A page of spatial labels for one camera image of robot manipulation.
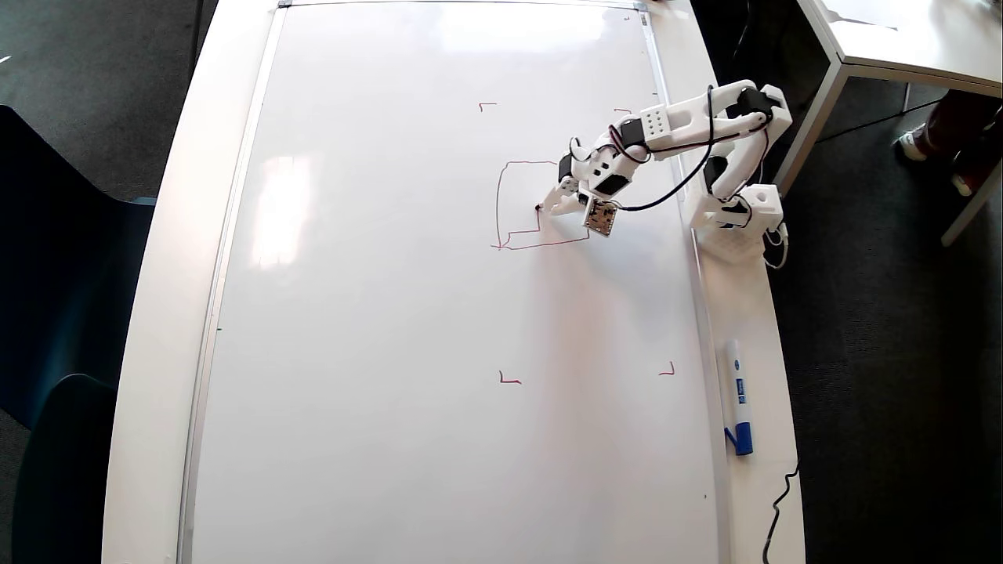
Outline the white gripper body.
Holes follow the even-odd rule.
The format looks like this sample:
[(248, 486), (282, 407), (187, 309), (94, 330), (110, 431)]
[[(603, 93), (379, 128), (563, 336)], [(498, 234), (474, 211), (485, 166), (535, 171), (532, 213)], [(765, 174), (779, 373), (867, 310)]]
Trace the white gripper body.
[(630, 185), (640, 165), (647, 163), (647, 144), (617, 143), (601, 136), (586, 149), (577, 138), (567, 143), (558, 164), (558, 191), (570, 195), (585, 192), (611, 199)]

